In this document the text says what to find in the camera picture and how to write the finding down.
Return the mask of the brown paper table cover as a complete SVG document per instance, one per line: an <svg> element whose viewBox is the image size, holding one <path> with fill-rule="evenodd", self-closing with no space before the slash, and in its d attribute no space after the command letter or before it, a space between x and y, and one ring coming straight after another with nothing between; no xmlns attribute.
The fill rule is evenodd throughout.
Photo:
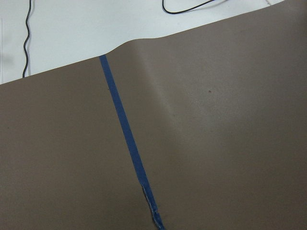
<svg viewBox="0 0 307 230"><path fill-rule="evenodd" d="M306 1L2 84L0 227L306 229Z"/></svg>

